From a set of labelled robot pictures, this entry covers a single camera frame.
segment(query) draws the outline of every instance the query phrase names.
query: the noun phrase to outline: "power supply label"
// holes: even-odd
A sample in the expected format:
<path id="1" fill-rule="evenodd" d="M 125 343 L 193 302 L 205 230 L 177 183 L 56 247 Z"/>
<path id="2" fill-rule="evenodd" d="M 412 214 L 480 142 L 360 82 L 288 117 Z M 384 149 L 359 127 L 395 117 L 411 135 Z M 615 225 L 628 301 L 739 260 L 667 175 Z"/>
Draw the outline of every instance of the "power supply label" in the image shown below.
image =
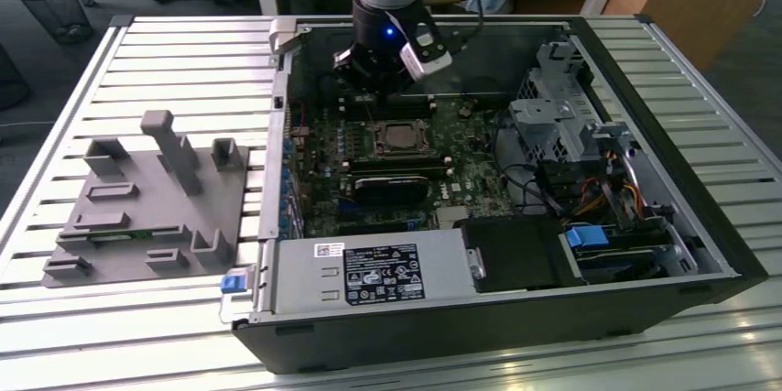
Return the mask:
<path id="1" fill-rule="evenodd" d="M 427 297 L 415 244 L 344 249 L 341 259 L 351 306 Z"/>

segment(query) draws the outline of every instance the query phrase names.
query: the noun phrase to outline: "motherboard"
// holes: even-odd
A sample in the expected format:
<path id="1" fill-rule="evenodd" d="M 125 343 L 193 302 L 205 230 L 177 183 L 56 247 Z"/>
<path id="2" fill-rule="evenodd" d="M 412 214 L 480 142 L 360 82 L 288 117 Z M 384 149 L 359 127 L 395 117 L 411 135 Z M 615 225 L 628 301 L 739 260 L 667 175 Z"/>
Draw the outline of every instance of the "motherboard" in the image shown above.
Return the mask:
<path id="1" fill-rule="evenodd" d="M 514 212 L 491 153 L 496 110 L 459 95 L 408 101 L 386 109 L 359 98 L 292 118 L 304 237 L 446 229 Z"/>

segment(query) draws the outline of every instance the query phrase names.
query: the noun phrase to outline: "blue tab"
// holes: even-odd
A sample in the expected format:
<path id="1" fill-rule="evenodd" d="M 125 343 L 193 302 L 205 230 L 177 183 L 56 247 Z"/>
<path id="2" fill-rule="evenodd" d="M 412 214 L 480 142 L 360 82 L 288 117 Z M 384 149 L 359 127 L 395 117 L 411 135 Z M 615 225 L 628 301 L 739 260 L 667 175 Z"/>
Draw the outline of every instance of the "blue tab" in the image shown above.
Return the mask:
<path id="1" fill-rule="evenodd" d="M 220 290 L 223 293 L 241 293 L 247 291 L 247 276 L 244 274 L 225 275 L 220 283 Z"/>
<path id="2" fill-rule="evenodd" d="M 608 237 L 600 226 L 574 226 L 564 236 L 571 247 L 608 245 Z"/>

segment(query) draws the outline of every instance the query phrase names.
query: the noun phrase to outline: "metal bracket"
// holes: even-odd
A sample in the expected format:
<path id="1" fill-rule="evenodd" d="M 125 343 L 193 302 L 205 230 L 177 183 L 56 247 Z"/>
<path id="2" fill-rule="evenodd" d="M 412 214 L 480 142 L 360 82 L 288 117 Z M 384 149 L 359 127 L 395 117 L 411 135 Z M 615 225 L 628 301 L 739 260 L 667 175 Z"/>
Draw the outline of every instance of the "metal bracket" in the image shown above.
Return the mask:
<path id="1" fill-rule="evenodd" d="M 271 21 L 268 27 L 268 45 L 271 46 L 271 53 L 281 55 L 291 50 L 297 42 L 297 21 L 295 17 L 279 16 Z"/>

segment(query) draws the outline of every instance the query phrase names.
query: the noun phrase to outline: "slotted metal surface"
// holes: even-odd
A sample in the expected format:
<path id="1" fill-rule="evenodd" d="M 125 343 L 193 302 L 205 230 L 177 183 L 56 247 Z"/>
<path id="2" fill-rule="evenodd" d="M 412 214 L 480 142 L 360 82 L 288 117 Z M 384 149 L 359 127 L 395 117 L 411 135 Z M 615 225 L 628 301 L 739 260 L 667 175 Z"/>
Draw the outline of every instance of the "slotted metal surface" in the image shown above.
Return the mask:
<path id="1" fill-rule="evenodd" d="M 12 227 L 0 257 L 0 389 L 658 390 L 778 380 L 778 162 L 662 36 L 652 37 L 631 17 L 590 23 L 771 273 L 766 283 L 720 304 L 687 310 L 642 335 L 292 376 L 268 373 L 228 333 L 217 318 L 219 277 L 43 288 L 41 267 L 87 173 L 80 155 L 89 137 L 116 135 L 125 148 L 149 149 L 137 121 L 152 108 L 172 110 L 175 128 L 189 134 L 195 147 L 232 136 L 252 148 L 239 263 L 256 258 L 272 79 L 268 19 L 141 17 L 129 28 L 108 31 L 72 112 L 65 108 L 63 142 L 44 155 L 49 162 L 36 160 L 43 173 L 33 168 L 29 189 L 21 188 L 19 218 L 9 213 L 3 220 Z M 598 91 L 620 117 L 608 94 Z M 249 307 L 247 301 L 231 306 Z M 471 325 L 491 324 L 466 322 L 466 331 Z"/>

